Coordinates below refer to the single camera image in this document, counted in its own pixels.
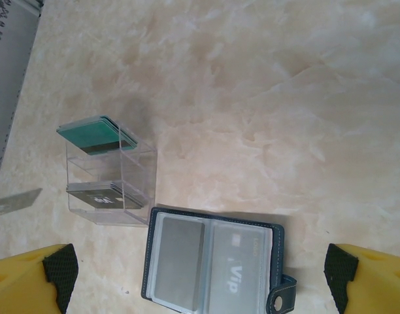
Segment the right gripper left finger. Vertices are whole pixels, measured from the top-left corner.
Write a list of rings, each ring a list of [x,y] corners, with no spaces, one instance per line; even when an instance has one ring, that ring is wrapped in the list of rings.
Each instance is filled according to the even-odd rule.
[[[0,313],[66,313],[77,277],[71,243],[0,259]]]

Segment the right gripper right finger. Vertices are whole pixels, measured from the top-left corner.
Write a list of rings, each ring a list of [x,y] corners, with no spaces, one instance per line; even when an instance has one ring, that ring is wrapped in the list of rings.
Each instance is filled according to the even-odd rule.
[[[399,256],[331,243],[324,275],[339,313],[400,313]]]

